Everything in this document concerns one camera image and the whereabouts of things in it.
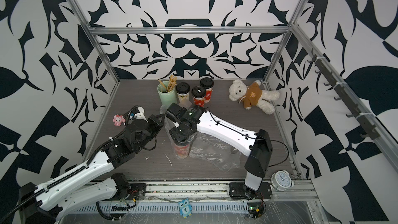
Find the red milk tea cup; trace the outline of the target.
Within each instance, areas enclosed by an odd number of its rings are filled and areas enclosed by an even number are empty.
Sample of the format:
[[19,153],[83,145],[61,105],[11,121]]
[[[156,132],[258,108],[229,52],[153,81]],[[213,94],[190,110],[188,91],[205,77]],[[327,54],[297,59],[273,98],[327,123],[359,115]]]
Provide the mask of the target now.
[[185,159],[188,157],[190,153],[190,143],[185,143],[182,145],[172,143],[173,148],[174,148],[174,155],[177,157],[177,159]]
[[209,103],[211,99],[212,89],[214,86],[214,81],[209,77],[205,77],[200,80],[200,85],[206,90],[204,102]]
[[194,104],[200,107],[204,107],[205,104],[205,96],[206,89],[202,86],[195,86],[192,89],[192,96],[194,100]]

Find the clear plastic bag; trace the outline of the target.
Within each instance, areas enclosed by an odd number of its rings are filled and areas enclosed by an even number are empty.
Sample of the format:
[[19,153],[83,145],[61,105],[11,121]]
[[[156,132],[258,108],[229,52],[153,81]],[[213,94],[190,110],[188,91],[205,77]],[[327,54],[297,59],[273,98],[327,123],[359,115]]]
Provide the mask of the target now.
[[185,159],[188,157],[191,143],[196,138],[192,124],[183,116],[191,106],[192,103],[189,100],[182,100],[177,106],[170,105],[169,108],[167,108],[165,105],[162,105],[160,108],[160,114],[165,115],[167,136],[174,148],[174,155],[178,159]]
[[212,163],[223,172],[240,168],[241,152],[208,134],[198,133],[189,153],[191,158]]

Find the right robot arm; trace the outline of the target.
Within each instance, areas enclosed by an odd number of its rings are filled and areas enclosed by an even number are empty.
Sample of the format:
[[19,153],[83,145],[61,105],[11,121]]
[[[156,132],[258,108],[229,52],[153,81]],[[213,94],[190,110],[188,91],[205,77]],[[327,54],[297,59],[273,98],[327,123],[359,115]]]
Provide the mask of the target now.
[[236,148],[247,157],[243,189],[255,193],[260,189],[269,167],[273,146],[265,130],[246,130],[222,120],[198,105],[181,107],[171,104],[165,116],[173,122],[169,134],[174,142],[182,144],[197,133],[213,136]]

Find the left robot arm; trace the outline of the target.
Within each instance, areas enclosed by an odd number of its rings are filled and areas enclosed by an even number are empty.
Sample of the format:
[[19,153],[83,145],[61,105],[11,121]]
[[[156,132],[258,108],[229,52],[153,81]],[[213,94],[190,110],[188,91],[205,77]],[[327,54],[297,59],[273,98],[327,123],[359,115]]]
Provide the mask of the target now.
[[87,161],[45,183],[23,186],[18,205],[1,218],[1,223],[19,212],[23,224],[54,224],[83,206],[128,197],[132,190],[122,173],[115,173],[95,185],[86,186],[86,183],[113,171],[144,150],[163,128],[164,118],[163,114],[151,115],[148,120],[134,118]]

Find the cream milk tea cup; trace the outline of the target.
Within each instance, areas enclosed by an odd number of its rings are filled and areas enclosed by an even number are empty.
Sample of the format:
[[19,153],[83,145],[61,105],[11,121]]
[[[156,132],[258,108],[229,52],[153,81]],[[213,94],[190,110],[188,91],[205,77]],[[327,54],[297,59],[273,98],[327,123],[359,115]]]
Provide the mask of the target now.
[[189,100],[191,88],[188,83],[180,82],[176,85],[175,89],[180,102]]

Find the red milk tea cup back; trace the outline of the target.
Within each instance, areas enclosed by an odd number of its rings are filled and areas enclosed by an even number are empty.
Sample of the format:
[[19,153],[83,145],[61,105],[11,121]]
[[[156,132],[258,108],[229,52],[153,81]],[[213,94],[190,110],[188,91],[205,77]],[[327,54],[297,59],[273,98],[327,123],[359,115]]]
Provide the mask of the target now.
[[205,77],[200,80],[200,85],[206,90],[204,102],[209,103],[211,99],[212,89],[214,86],[214,81],[209,77]]

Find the green cup holder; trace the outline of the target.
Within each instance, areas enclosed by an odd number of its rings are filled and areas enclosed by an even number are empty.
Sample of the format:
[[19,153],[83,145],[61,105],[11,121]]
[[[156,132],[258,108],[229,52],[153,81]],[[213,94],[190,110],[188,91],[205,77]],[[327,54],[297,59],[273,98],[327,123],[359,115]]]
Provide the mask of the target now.
[[168,85],[169,81],[162,81],[157,86],[157,92],[159,94],[161,103],[166,107],[169,107],[172,103],[177,103],[176,90],[173,88],[170,92],[167,92]]

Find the pink pig toy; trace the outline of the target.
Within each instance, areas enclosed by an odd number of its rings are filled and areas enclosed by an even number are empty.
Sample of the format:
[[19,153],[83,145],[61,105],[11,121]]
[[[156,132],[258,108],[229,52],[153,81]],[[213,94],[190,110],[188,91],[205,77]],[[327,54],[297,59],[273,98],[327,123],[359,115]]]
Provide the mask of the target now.
[[115,126],[121,126],[125,124],[125,118],[123,115],[115,115],[113,118],[113,123]]

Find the white teddy bear brown hoodie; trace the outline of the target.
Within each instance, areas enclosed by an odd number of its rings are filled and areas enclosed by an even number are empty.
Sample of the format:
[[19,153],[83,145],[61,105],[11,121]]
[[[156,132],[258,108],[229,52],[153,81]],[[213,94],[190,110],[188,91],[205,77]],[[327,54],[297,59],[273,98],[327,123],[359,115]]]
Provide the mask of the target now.
[[253,82],[250,86],[240,79],[234,80],[229,88],[229,99],[239,104],[242,103],[246,110],[256,106],[264,113],[271,115],[275,111],[272,102],[279,99],[280,93],[277,90],[262,90],[260,85],[259,80]]

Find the blue owl number tag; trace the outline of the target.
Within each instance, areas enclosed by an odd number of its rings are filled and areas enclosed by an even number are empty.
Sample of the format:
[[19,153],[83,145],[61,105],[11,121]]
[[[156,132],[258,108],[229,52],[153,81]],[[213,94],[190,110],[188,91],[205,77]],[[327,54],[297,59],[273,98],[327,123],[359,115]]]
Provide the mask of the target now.
[[192,215],[192,206],[188,198],[178,202],[178,207],[180,210],[180,215],[183,218],[187,218]]

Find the white alarm clock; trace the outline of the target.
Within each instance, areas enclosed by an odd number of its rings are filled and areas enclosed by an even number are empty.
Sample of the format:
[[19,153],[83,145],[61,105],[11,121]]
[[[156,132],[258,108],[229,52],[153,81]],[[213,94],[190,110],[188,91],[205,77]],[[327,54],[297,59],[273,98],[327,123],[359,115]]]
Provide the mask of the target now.
[[277,191],[286,191],[295,186],[290,173],[286,170],[275,172],[271,176],[271,184]]

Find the aluminium front rail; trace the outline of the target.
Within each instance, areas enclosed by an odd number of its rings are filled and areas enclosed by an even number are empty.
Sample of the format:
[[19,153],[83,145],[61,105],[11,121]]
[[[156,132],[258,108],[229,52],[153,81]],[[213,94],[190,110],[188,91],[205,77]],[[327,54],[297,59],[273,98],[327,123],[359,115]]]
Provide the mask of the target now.
[[[129,200],[176,202],[189,198],[191,201],[231,201],[231,196],[243,195],[243,181],[130,181],[132,195]],[[269,180],[263,181],[255,193],[255,200],[272,201],[319,201],[318,194],[309,180],[296,180],[285,191],[273,188]]]

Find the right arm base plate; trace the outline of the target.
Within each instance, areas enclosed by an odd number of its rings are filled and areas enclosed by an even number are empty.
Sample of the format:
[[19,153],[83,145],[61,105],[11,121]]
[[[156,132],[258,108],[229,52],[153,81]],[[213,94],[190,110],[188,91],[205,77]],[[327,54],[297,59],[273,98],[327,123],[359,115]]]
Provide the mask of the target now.
[[232,200],[269,200],[272,197],[272,190],[267,182],[262,182],[257,191],[250,189],[245,183],[229,183],[229,196]]

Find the wall hook rack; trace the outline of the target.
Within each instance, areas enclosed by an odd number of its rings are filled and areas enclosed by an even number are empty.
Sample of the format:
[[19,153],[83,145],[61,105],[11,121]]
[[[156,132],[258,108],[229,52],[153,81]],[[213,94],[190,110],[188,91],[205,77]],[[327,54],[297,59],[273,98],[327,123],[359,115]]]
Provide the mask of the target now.
[[348,118],[355,118],[360,126],[365,131],[365,135],[361,135],[363,138],[370,138],[376,140],[380,137],[379,131],[375,121],[372,120],[373,114],[369,110],[366,110],[361,105],[359,98],[349,87],[349,85],[341,78],[336,69],[329,63],[325,57],[318,57],[313,55],[310,63],[317,66],[317,74],[322,74],[327,82],[324,84],[326,87],[332,88],[338,95],[335,98],[336,101],[342,101],[350,111],[346,114]]

